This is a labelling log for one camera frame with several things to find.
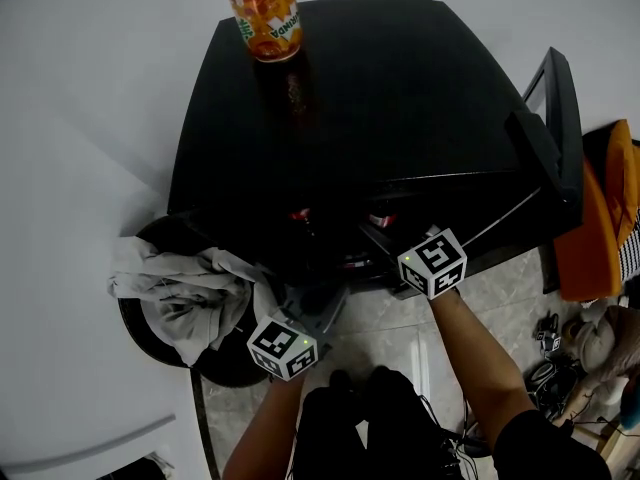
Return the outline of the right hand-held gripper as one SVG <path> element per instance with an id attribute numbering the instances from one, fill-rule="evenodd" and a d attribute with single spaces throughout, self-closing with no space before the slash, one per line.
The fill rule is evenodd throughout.
<path id="1" fill-rule="evenodd" d="M 466 277 L 467 255 L 450 228 L 430 231 L 412 247 L 392 241 L 370 222 L 359 228 L 396 267 L 400 280 L 428 299 L 453 289 Z"/>

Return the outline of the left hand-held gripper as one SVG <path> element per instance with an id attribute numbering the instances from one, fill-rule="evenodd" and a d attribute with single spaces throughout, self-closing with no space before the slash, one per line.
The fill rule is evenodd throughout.
<path id="1" fill-rule="evenodd" d="M 248 338 L 254 363 L 271 376 L 291 381 L 321 361 L 331 350 L 327 334 L 340 316 L 350 288 L 314 285 L 290 290 L 274 315 L 265 315 Z M 322 319 L 310 306 L 326 306 Z"/>

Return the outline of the black mini fridge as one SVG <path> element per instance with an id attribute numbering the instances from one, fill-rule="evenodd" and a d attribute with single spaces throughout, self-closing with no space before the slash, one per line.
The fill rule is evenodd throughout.
<path id="1" fill-rule="evenodd" d="M 433 0 L 299 7 L 291 59 L 250 58 L 217 25 L 176 153 L 168 213 L 280 282 L 405 286 L 360 230 L 412 247 L 450 228 L 482 272 L 582 223 L 582 131 L 566 57 L 519 91 L 470 28 Z M 288 214 L 311 209 L 309 223 Z M 373 264 L 344 269 L 348 256 Z"/>

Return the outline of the orange soda can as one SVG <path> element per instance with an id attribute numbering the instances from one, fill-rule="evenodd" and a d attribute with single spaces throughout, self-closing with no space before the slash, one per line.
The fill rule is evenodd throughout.
<path id="1" fill-rule="evenodd" d="M 276 63 L 301 48 L 297 0 L 229 0 L 241 37 L 259 62 Z"/>

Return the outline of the person's right forearm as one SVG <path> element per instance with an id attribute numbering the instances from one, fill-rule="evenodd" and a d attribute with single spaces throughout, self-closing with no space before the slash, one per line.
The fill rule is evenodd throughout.
<path id="1" fill-rule="evenodd" d="M 441 294 L 430 306 L 461 390 L 494 448 L 505 426 L 534 408 L 522 373 L 457 292 Z"/>

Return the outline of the person's left forearm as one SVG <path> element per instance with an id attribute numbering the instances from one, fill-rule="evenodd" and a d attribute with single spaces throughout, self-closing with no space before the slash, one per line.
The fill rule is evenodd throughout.
<path id="1" fill-rule="evenodd" d="M 275 379 L 233 450 L 222 480 L 285 480 L 305 375 Z"/>

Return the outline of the person's right shoe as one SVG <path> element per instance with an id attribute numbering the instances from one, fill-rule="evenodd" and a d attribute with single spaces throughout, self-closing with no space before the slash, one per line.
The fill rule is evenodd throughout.
<path id="1" fill-rule="evenodd" d="M 386 390 L 394 385 L 395 371 L 387 366 L 377 366 L 366 382 L 366 389 L 371 392 Z"/>

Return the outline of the round black chair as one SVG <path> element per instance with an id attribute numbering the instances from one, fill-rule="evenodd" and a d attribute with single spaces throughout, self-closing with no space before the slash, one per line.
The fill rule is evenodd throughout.
<path id="1" fill-rule="evenodd" d="M 137 236 L 156 246 L 161 252 L 192 254 L 204 250 L 212 242 L 190 229 L 182 220 L 162 217 L 144 228 Z M 152 359 L 173 367 L 186 369 L 178 352 L 161 340 L 148 324 L 138 299 L 118 301 L 124 325 L 134 343 Z M 255 385 L 268 377 L 257 366 L 247 347 L 247 340 L 256 327 L 252 310 L 247 310 L 236 329 L 224 339 L 218 350 L 207 349 L 190 368 L 207 380 L 228 388 Z"/>

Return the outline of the small black hand-held device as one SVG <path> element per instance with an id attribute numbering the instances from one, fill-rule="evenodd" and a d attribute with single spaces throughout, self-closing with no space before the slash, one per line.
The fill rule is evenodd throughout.
<path id="1" fill-rule="evenodd" d="M 559 316 L 557 313 L 548 312 L 541 318 L 536 326 L 534 338 L 540 343 L 540 351 L 547 356 L 560 348 L 561 336 L 558 333 Z"/>

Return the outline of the grey crumpled clothes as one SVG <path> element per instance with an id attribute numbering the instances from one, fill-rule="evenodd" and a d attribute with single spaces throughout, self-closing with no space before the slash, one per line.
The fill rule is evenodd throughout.
<path id="1" fill-rule="evenodd" d="M 264 271 L 234 254 L 216 247 L 161 253 L 135 236 L 115 241 L 107 289 L 151 305 L 165 341 L 188 366 L 219 349 L 248 309 L 257 320 L 278 311 Z"/>

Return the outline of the person's black clothing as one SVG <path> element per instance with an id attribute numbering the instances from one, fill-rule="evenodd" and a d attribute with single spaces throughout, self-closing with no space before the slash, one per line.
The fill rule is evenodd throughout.
<path id="1" fill-rule="evenodd" d="M 537 410 L 502 430 L 492 458 L 499 480 L 612 480 L 602 457 Z M 304 399 L 293 480 L 464 480 L 454 448 L 412 383 L 363 394 L 316 388 Z"/>

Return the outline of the orange sofa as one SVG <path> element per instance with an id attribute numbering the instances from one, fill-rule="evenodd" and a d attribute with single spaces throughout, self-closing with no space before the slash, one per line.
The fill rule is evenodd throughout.
<path id="1" fill-rule="evenodd" d="M 615 122 L 583 136 L 582 224 L 554 240 L 559 290 L 566 301 L 590 302 L 623 288 L 620 249 L 605 199 L 606 151 Z"/>

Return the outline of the black and white striped blanket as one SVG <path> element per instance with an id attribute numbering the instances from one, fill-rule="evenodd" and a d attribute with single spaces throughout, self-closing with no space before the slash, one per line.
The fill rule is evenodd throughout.
<path id="1" fill-rule="evenodd" d="M 619 250 L 621 282 L 640 274 L 640 217 Z"/>

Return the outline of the large orange cushion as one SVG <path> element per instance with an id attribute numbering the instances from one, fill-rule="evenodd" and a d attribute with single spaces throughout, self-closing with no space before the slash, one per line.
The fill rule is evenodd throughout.
<path id="1" fill-rule="evenodd" d="M 640 142 L 626 119 L 613 124 L 605 162 L 605 199 L 620 249 L 637 222 L 640 207 Z"/>

